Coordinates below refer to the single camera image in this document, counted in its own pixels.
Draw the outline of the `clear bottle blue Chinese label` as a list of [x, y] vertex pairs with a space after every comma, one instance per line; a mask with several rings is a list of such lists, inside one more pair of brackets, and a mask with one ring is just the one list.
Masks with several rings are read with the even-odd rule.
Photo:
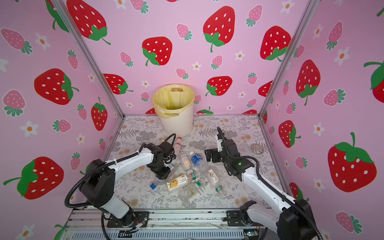
[[191, 157], [191, 162], [194, 164], [195, 167], [200, 169], [203, 167], [204, 158], [200, 154], [191, 151], [190, 157]]

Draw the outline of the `yellow bin liner bag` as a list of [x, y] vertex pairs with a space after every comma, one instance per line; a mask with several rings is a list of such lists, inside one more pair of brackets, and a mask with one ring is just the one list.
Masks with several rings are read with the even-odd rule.
[[177, 117], [194, 104], [195, 91], [183, 84], [166, 85], [158, 89], [152, 98], [156, 114], [164, 119]]

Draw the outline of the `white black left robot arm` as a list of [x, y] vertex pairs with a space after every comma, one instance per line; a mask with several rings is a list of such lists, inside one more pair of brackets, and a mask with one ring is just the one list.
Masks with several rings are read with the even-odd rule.
[[135, 214], [129, 204], [115, 194], [115, 182], [139, 167], [147, 167], [165, 180], [171, 172], [168, 165], [174, 153], [172, 144], [162, 142], [158, 146], [142, 144], [134, 154], [118, 160], [92, 161], [89, 171], [80, 182], [80, 192], [93, 207], [111, 214], [122, 226], [129, 226], [135, 221]]

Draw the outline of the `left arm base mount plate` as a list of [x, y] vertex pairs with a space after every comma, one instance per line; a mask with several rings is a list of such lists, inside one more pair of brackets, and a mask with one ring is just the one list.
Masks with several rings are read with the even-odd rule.
[[107, 227], [108, 228], [128, 228], [132, 229], [139, 225], [139, 228], [146, 228], [149, 220], [150, 212], [147, 211], [134, 211], [128, 212], [122, 219], [117, 219], [113, 215], [110, 216]]

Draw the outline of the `clear bottle orange white label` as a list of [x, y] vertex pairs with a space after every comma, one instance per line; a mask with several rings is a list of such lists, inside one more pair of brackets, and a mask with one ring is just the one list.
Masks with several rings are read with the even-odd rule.
[[180, 157], [183, 170], [187, 171], [191, 169], [191, 162], [188, 155], [186, 153], [181, 153]]

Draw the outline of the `white bottle red cap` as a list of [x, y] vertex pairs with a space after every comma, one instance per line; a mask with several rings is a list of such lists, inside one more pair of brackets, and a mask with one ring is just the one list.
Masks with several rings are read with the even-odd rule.
[[174, 144], [174, 154], [177, 157], [180, 153], [181, 150], [181, 143], [182, 143], [182, 138], [178, 137], [175, 144]]

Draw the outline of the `blue cap bottle blue label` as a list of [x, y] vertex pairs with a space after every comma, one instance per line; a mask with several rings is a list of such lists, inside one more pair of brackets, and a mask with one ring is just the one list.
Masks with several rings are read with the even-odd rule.
[[161, 186], [164, 182], [165, 182], [165, 180], [162, 180], [162, 179], [158, 178], [157, 176], [155, 176], [154, 179], [152, 180], [151, 184], [150, 184], [150, 188], [152, 190], [154, 190], [157, 187]]

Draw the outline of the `aluminium frame rail front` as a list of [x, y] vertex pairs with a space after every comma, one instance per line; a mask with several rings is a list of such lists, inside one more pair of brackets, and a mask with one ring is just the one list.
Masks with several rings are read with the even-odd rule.
[[72, 211], [57, 240], [279, 240], [263, 227], [230, 227], [226, 211], [240, 209], [136, 209], [150, 212], [146, 228], [108, 228], [110, 215], [91, 208]]

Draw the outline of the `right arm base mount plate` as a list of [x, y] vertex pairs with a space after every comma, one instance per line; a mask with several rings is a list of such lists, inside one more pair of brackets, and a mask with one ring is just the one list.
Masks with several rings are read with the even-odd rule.
[[223, 222], [227, 222], [230, 227], [263, 227], [264, 225], [252, 222], [245, 211], [232, 210], [226, 211]]

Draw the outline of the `green cap bottle white label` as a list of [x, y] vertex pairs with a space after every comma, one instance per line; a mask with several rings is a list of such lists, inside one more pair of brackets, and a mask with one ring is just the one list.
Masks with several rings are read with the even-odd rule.
[[221, 179], [218, 176], [218, 171], [215, 168], [208, 168], [206, 170], [206, 176], [211, 184], [211, 186], [215, 189], [218, 195], [224, 195], [225, 190], [222, 186]]

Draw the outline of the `sunflower label bottle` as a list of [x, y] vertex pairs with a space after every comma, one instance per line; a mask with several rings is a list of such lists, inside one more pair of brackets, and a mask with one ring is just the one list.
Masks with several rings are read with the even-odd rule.
[[183, 175], [180, 175], [179, 177], [167, 182], [166, 187], [167, 187], [167, 190], [169, 192], [173, 192], [176, 190], [181, 190], [191, 183], [194, 183], [194, 182], [188, 181], [186, 174], [183, 174]]

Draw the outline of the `small bottle red green label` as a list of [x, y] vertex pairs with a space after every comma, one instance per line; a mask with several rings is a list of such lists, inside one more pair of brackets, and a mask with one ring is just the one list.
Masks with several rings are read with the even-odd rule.
[[201, 173], [198, 170], [192, 170], [192, 169], [187, 170], [186, 176], [188, 178], [188, 181], [191, 181], [191, 182], [196, 182], [202, 177]]

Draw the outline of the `cream plastic waste bin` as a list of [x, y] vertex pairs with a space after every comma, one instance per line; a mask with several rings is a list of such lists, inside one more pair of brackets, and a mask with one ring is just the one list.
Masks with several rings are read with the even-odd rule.
[[160, 120], [167, 134], [176, 134], [178, 137], [184, 137], [192, 131], [193, 115], [194, 104], [177, 117], [170, 119], [160, 117]]

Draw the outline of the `right aluminium corner post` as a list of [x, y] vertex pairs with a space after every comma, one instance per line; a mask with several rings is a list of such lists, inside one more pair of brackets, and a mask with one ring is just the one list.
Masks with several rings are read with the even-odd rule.
[[291, 40], [291, 43], [288, 47], [288, 50], [284, 54], [284, 58], [282, 60], [282, 63], [280, 64], [280, 66], [278, 68], [278, 71], [275, 75], [275, 78], [273, 79], [270, 90], [267, 94], [266, 100], [265, 100], [265, 102], [261, 108], [261, 112], [259, 113], [260, 119], [264, 116], [264, 114], [265, 114], [265, 112], [266, 112], [266, 110], [270, 104], [270, 101], [271, 101], [272, 97], [274, 96], [274, 93], [275, 93], [277, 87], [279, 86], [280, 81], [283, 78], [283, 76], [287, 70], [288, 64], [290, 63], [290, 61], [293, 57], [294, 50], [299, 45], [309, 23], [311, 22], [311, 20], [313, 18], [313, 15], [316, 12], [316, 9], [317, 9], [319, 3], [320, 3], [320, 1], [318, 1], [318, 0], [308, 1], [308, 4], [307, 4], [305, 11], [302, 15], [302, 18], [299, 21], [299, 24], [296, 28], [294, 35], [292, 36], [292, 40]]

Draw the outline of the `clear bottle green cap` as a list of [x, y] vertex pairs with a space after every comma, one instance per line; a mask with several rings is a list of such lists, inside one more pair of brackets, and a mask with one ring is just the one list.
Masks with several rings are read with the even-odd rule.
[[185, 202], [195, 196], [202, 186], [204, 186], [206, 181], [204, 179], [199, 179], [198, 181], [189, 184], [185, 188], [179, 191], [180, 199]]

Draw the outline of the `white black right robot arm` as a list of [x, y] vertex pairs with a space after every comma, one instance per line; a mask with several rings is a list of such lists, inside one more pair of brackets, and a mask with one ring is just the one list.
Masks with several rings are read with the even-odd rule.
[[233, 140], [217, 139], [217, 148], [205, 151], [207, 160], [223, 163], [230, 176], [237, 177], [261, 196], [271, 210], [263, 210], [258, 203], [246, 208], [246, 217], [275, 232], [281, 240], [321, 240], [309, 203], [296, 200], [265, 179], [259, 171], [260, 163], [251, 156], [241, 156]]

